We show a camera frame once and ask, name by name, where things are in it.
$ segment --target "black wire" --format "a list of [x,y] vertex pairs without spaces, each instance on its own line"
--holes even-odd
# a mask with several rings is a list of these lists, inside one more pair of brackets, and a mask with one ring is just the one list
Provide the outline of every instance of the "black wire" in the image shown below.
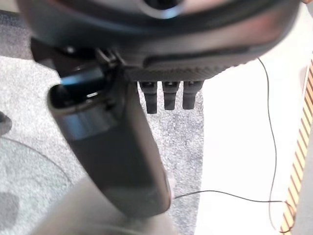
[[[204,191],[191,192],[191,193],[187,193],[187,194],[183,194],[183,195],[177,196],[177,197],[175,197],[175,199],[179,199],[179,198],[183,198],[183,197],[186,197],[186,196],[191,196],[191,195],[199,194],[199,193],[203,193],[203,192],[215,192],[215,193],[221,193],[221,194],[225,194],[225,195],[228,195],[228,196],[232,196],[232,197],[236,197],[236,198],[239,198],[239,199],[243,199],[243,200],[246,200],[246,201],[249,201],[249,202],[268,203],[268,217],[269,217],[269,220],[270,220],[270,224],[277,231],[277,229],[276,229],[276,227],[275,227],[275,225],[273,223],[272,216],[271,216],[271,210],[270,210],[271,203],[285,203],[292,211],[293,220],[295,220],[295,211],[294,211],[293,207],[287,201],[272,201],[271,200],[272,199],[272,194],[273,194],[275,178],[276,178],[276,171],[277,171],[277,146],[276,146],[276,140],[275,140],[275,135],[274,135],[273,126],[272,126],[272,121],[271,121],[270,113],[269,113],[269,76],[268,76],[268,71],[267,71],[264,63],[262,62],[262,60],[260,58],[258,58],[258,60],[260,61],[261,65],[263,66],[265,74],[266,74],[266,78],[267,78],[267,85],[268,85],[268,103],[267,103],[267,105],[268,105],[268,122],[269,122],[270,131],[271,131],[271,134],[272,134],[274,148],[275,148],[275,168],[274,168],[274,175],[273,175],[273,179],[272,179],[272,183],[271,183],[271,187],[270,187],[270,191],[269,191],[269,200],[268,201],[252,200],[252,199],[248,199],[248,198],[245,198],[245,197],[240,197],[240,196],[228,193],[228,192],[222,192],[222,191],[217,191],[217,190],[204,190]],[[293,226],[294,226],[294,224],[287,231],[279,231],[279,232],[281,234],[286,234],[286,233],[291,231]]]
[[[269,126],[270,126],[270,131],[271,131],[271,134],[272,134],[272,138],[273,138],[273,143],[274,143],[274,149],[275,149],[275,167],[274,167],[274,175],[273,175],[273,179],[272,179],[272,183],[271,183],[271,186],[270,186],[270,191],[269,191],[269,201],[272,199],[272,195],[273,195],[273,188],[274,188],[274,183],[275,183],[275,179],[276,179],[276,171],[277,171],[277,147],[276,147],[276,140],[275,140],[275,135],[274,135],[274,132],[273,132],[273,126],[272,126],[272,121],[271,121],[271,118],[270,118],[270,114],[269,114],[269,76],[268,76],[268,70],[266,69],[263,61],[258,58],[258,60],[260,61],[261,65],[263,66],[264,68],[264,71],[265,71],[265,74],[266,74],[266,79],[267,79],[267,83],[268,83],[268,122],[269,122]],[[269,221],[270,221],[270,224],[272,225],[272,227],[274,229],[275,228],[275,225],[274,225],[274,222],[273,222],[273,219],[272,219],[272,215],[271,215],[271,211],[270,211],[270,203],[268,204],[268,217],[269,217]]]

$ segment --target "wooden strip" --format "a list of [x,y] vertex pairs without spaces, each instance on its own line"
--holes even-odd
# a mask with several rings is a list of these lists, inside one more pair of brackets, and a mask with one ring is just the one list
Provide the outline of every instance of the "wooden strip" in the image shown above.
[[291,227],[294,224],[294,220],[293,220],[293,216],[292,216],[290,210],[288,210],[288,208],[286,208],[286,212],[284,214],[284,217],[285,217],[288,225]]
[[304,116],[306,117],[308,123],[311,124],[312,123],[312,115],[311,115],[311,113],[309,111],[308,106],[306,105],[306,102],[305,102],[305,105],[303,107],[303,110],[304,110],[304,113],[303,113]]
[[298,206],[299,192],[297,191],[297,189],[295,188],[293,184],[290,184],[289,189],[290,189],[291,197],[293,198],[294,203]]
[[292,185],[293,185],[294,188],[296,189],[297,194],[299,195],[300,190],[301,190],[301,184],[297,184],[296,181],[294,180],[294,178],[293,178],[292,176],[290,177],[290,180],[291,180]]
[[313,98],[312,98],[313,92],[312,92],[312,91],[311,91],[311,92],[309,91],[310,88],[311,88],[311,86],[308,86],[306,94],[308,94],[308,97],[309,97],[309,99],[310,99],[310,102],[311,102],[311,104],[313,104]]
[[311,128],[306,118],[301,118],[300,131],[304,133],[303,137],[305,138],[306,143],[309,143]]
[[300,179],[303,179],[303,168],[301,167],[301,164],[297,158],[294,160],[293,165],[294,165],[296,171],[298,172]]
[[299,192],[301,191],[301,182],[303,178],[303,170],[305,167],[305,160],[308,151],[311,124],[313,119],[313,60],[310,62],[308,82],[306,86],[306,93],[304,98],[304,105],[302,109],[302,118],[299,128],[299,135],[297,140],[297,146],[295,151],[295,157],[293,160],[290,186],[287,193],[287,202],[292,206],[294,211],[286,205],[281,231],[288,231],[293,226],[294,217],[297,211],[297,204],[299,201]]
[[297,141],[297,147],[296,147],[296,158],[300,162],[301,168],[303,171],[304,166],[305,166],[305,154],[304,154],[303,150],[301,149],[301,146],[300,146],[298,141]]
[[306,103],[306,105],[307,105],[307,107],[308,107],[308,110],[309,110],[309,112],[310,112],[310,115],[313,116],[313,115],[312,115],[313,105],[312,105],[311,102],[310,102],[310,98],[309,98],[308,93],[305,94],[304,100],[305,100],[305,103]]
[[290,227],[288,226],[288,223],[285,219],[283,219],[283,224],[282,224],[282,232],[288,231]]
[[288,193],[287,193],[287,202],[292,206],[292,208],[295,209],[294,212],[296,212],[297,204],[291,195],[290,188],[288,189]]
[[295,169],[294,164],[292,164],[291,176],[293,176],[293,179],[294,179],[297,183],[301,184],[302,179],[300,178],[299,173],[298,173],[297,170]]
[[284,221],[285,221],[285,223],[287,224],[288,229],[290,229],[290,228],[291,228],[291,226],[292,226],[292,222],[290,223],[290,221],[288,221],[288,220],[287,220],[287,218],[286,218],[286,214],[284,214]]
[[306,144],[302,140],[301,136],[299,136],[299,138],[298,138],[298,144],[300,145],[301,151],[302,151],[304,159],[305,159],[305,156],[307,155],[308,147],[306,146]]

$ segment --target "gray carpet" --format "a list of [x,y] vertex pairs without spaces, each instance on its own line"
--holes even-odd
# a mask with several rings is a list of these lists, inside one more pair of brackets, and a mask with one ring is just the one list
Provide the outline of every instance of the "gray carpet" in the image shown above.
[[[45,106],[48,88],[59,82],[56,72],[25,60],[31,58],[29,31],[17,16],[0,13],[0,35],[0,111],[13,123],[11,131],[5,137],[23,143],[0,139],[0,174],[5,172],[3,162],[14,159],[6,169],[18,172],[21,162],[28,159],[28,165],[19,171],[19,179],[27,179],[35,174],[29,167],[38,169],[36,177],[40,179],[37,184],[25,187],[18,181],[12,181],[12,187],[19,190],[19,193],[12,193],[3,187],[9,180],[8,176],[4,177],[6,183],[0,181],[0,199],[3,197],[10,202],[3,204],[7,219],[0,219],[0,235],[24,235],[46,213],[48,206],[66,192],[66,178],[75,184],[85,173]],[[203,149],[202,96],[198,95],[196,107],[192,111],[182,110],[181,89],[176,110],[168,112],[162,106],[163,94],[160,87],[158,114],[148,115],[148,121],[166,170],[176,181],[175,194],[199,190]],[[25,214],[25,210],[21,210],[22,195],[36,197],[41,206],[36,207],[30,200],[24,200],[24,203],[28,203],[25,207],[30,209]],[[199,196],[173,202],[170,215],[181,234],[194,233],[198,203]],[[27,225],[23,222],[26,216],[33,217]]]

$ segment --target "black plastic part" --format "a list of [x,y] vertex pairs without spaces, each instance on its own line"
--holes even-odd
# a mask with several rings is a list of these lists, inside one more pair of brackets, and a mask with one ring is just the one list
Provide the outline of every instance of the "black plastic part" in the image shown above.
[[140,87],[145,95],[147,113],[157,113],[157,82],[140,82]]
[[196,95],[201,90],[204,81],[184,82],[182,108],[191,110],[195,108]]
[[111,49],[133,81],[173,81],[180,74],[186,75],[182,81],[199,81],[253,60],[282,40],[299,3],[240,0],[159,20],[90,0],[18,0],[36,38],[59,48]]
[[167,10],[173,8],[183,0],[143,0],[148,6],[157,10]]
[[164,92],[164,109],[174,110],[179,82],[162,82]]
[[32,38],[31,51],[37,63],[58,72],[62,84],[72,97],[88,95],[104,89],[107,79],[93,49],[68,51],[55,49]]
[[49,110],[97,187],[129,217],[165,212],[171,193],[136,86],[121,81],[109,94],[71,105],[60,89],[50,90]]

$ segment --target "white floor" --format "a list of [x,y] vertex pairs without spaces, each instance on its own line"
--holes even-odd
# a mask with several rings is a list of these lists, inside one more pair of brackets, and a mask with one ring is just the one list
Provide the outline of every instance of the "white floor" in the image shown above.
[[[296,26],[262,57],[270,82],[270,115],[278,150],[273,200],[285,200],[301,118],[303,85],[313,46],[313,20],[305,5]],[[274,147],[267,114],[267,81],[259,61],[206,81],[202,189],[268,200]],[[283,205],[272,205],[277,229]],[[196,235],[271,235],[268,205],[225,195],[201,195]]]

